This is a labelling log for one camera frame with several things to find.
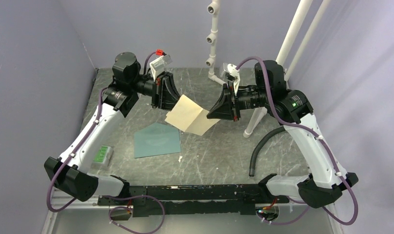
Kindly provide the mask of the cream letter paper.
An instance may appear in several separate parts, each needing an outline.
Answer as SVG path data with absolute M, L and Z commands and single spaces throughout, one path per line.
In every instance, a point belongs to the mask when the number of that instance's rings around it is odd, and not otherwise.
M 166 114 L 165 122 L 185 133 L 204 135 L 219 119 L 208 119 L 208 110 L 181 95 L 174 108 Z

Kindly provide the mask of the teal envelope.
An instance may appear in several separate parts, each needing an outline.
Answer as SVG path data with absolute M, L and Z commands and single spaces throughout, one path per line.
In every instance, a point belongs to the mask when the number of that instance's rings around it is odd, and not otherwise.
M 134 133 L 134 158 L 174 154 L 180 151 L 180 133 L 175 127 L 153 123 Z

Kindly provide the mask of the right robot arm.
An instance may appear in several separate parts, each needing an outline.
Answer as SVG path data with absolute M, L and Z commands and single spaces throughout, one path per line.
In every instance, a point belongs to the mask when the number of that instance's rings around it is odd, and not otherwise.
M 297 197 L 312 208 L 321 208 L 358 182 L 357 175 L 347 172 L 327 151 L 308 98 L 287 88 L 281 65 L 273 60 L 256 63 L 254 85 L 240 85 L 240 72 L 234 64 L 224 64 L 224 74 L 228 83 L 207 118 L 237 121 L 242 110 L 265 108 L 294 139 L 310 169 L 304 176 L 267 176 L 258 190 L 262 201 Z

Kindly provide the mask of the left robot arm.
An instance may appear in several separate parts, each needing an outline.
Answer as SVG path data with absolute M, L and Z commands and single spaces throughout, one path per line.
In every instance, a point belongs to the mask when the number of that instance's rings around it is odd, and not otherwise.
M 144 72 L 134 53 L 116 56 L 112 81 L 100 91 L 96 111 L 89 122 L 60 156 L 50 157 L 44 163 L 50 189 L 57 188 L 80 201 L 94 195 L 110 196 L 119 205 L 129 201 L 130 185 L 126 180 L 89 175 L 89 170 L 103 141 L 125 120 L 140 96 L 149 96 L 152 108 L 167 111 L 178 102 L 180 95 L 173 74 L 166 70 L 171 57 L 161 50 L 156 56 Z

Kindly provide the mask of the black foam tube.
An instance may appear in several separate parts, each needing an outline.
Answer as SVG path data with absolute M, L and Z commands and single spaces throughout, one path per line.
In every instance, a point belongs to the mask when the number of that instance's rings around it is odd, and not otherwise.
M 280 126 L 272 131 L 270 131 L 269 133 L 267 133 L 260 141 L 259 143 L 255 146 L 252 154 L 251 154 L 251 158 L 250 158 L 250 163 L 249 163 L 249 170 L 248 170 L 248 175 L 249 177 L 254 177 L 255 176 L 255 169 L 256 169 L 256 163 L 257 163 L 257 158 L 258 155 L 260 153 L 260 151 L 262 150 L 262 148 L 264 147 L 264 145 L 275 135 L 280 134 L 285 132 L 285 129 L 283 126 Z

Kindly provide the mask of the green label plastic box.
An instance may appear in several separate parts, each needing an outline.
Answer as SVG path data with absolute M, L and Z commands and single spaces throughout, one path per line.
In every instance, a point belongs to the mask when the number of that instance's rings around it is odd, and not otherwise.
M 102 145 L 92 162 L 92 167 L 102 167 L 102 168 L 108 167 L 112 155 L 113 155 L 113 147 Z

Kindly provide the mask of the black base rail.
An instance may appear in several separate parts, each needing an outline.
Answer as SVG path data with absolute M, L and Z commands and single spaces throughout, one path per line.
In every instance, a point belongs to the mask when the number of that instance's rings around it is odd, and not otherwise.
M 117 201 L 102 196 L 100 206 L 132 205 L 133 217 L 150 215 L 193 215 L 239 213 L 253 215 L 256 210 L 288 203 L 283 196 L 272 195 L 259 184 L 130 186 L 126 197 L 131 201 Z

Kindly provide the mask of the white pvc pipe frame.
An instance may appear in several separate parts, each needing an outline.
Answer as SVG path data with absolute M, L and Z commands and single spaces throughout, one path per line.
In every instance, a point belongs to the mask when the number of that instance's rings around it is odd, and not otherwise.
M 280 47 L 279 53 L 276 57 L 276 62 L 278 64 L 284 65 L 312 3 L 312 0 L 301 0 L 299 2 L 290 26 L 286 32 L 285 38 Z M 311 36 L 317 28 L 329 4 L 329 0 L 323 0 L 321 2 L 309 28 L 307 29 L 307 32 L 305 33 L 301 41 L 298 50 L 293 57 L 292 62 L 290 63 L 290 66 L 288 67 L 284 80 L 288 81 L 290 79 L 292 72 L 294 71 L 300 57 L 302 56 L 309 40 L 311 39 Z M 216 64 L 216 46 L 218 40 L 218 18 L 221 9 L 221 2 L 219 0 L 213 0 L 206 9 L 207 12 L 212 15 L 210 34 L 206 37 L 206 42 L 210 44 L 210 53 L 208 59 L 206 60 L 206 66 L 209 68 L 207 77 L 218 84 L 224 84 L 225 82 L 221 80 L 218 76 L 216 76 L 214 71 Z M 251 119 L 243 132 L 243 136 L 245 138 L 249 138 L 252 135 L 254 129 L 257 127 L 257 125 L 260 123 L 261 119 L 266 115 L 266 113 L 267 110 L 265 108 L 254 110 L 254 113 L 252 114 Z

